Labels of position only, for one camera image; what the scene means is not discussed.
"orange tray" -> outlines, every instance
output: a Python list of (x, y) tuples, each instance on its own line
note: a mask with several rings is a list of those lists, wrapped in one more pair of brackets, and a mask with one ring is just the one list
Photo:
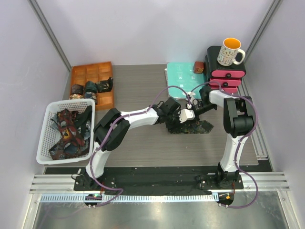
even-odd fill
[[(111, 62), (94, 63), (72, 67), (71, 87), (73, 84), (85, 86), (87, 81), (94, 83), (101, 80), (113, 78)], [(97, 105), (95, 110), (104, 110), (114, 108), (113, 88), (111, 92), (97, 93)]]

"laundry basket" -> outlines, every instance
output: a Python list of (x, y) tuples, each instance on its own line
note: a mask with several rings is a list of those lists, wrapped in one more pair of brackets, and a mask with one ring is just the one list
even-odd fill
[[(69, 111), (79, 111), (82, 113), (88, 106), (92, 106), (92, 118), (91, 118), (91, 137), (90, 137), (90, 148), (89, 153), (78, 158), (70, 158), (63, 160), (53, 160), (49, 153), (51, 149), (61, 138), (61, 134), (58, 130), (51, 128), (51, 117), (59, 111), (67, 108)], [(90, 158), (93, 152), (93, 129), (94, 129), (94, 114), (95, 114), (95, 103), (92, 99), (71, 99), (63, 100), (58, 102), (50, 103), (47, 106), (46, 113), (43, 119), (42, 130), (40, 134), (38, 150), (36, 155), (36, 160), (42, 165), (56, 165), (64, 163), (72, 163), (87, 160)]]

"black and white robotic arm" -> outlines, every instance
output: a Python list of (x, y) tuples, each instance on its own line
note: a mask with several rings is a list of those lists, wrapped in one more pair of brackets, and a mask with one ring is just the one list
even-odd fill
[[(142, 125), (155, 125), (161, 123), (165, 123), (166, 127), (170, 129), (173, 126), (187, 122), (187, 120), (199, 119), (199, 115), (204, 114), (211, 109), (216, 109), (219, 106), (224, 109), (224, 129), (227, 133), (227, 141), (224, 156), (221, 159), (216, 172), (216, 180), (219, 184), (237, 181), (239, 171), (235, 162), (239, 164), (243, 146), (248, 139), (248, 137), (244, 137), (244, 135), (249, 133), (254, 126), (254, 110), (247, 101), (225, 94), (219, 90), (211, 90), (209, 86), (202, 87), (200, 94), (202, 100), (196, 105), (192, 103), (192, 107), (188, 105), (185, 109), (181, 109), (180, 104), (173, 98), (169, 98), (160, 106), (153, 105), (149, 111), (147, 111), (148, 108), (133, 112), (119, 112), (116, 108), (111, 109), (94, 129), (94, 148), (100, 146), (114, 120), (120, 116), (125, 117), (122, 118), (111, 131), (106, 143), (94, 156), (92, 165), (89, 163), (86, 166), (86, 171), (89, 176), (93, 177), (90, 167), (96, 178), (103, 175), (108, 156), (111, 151), (120, 145), (128, 130)], [(131, 115), (140, 112), (144, 112), (144, 114)], [(234, 157), (239, 141), (241, 142), (241, 145), (235, 159)]]

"patterned mug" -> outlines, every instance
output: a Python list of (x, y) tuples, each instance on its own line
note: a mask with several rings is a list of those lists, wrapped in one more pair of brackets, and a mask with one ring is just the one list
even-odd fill
[[(237, 65), (241, 64), (246, 56), (244, 50), (240, 49), (241, 46), (241, 42), (235, 38), (225, 39), (218, 54), (217, 61), (223, 66), (230, 66), (232, 63)], [(240, 62), (235, 59), (239, 52), (243, 56)]]

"mug handle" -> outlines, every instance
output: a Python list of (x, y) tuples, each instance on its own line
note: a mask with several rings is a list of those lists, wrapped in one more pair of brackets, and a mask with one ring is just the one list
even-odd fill
[(234, 58), (233, 59), (233, 63), (236, 64), (236, 65), (239, 65), (241, 64), (243, 61), (244, 61), (244, 58), (246, 57), (246, 53), (244, 52), (244, 50), (242, 49), (239, 49), (237, 52), (240, 52), (242, 54), (242, 60), (240, 62), (236, 61), (236, 59)]

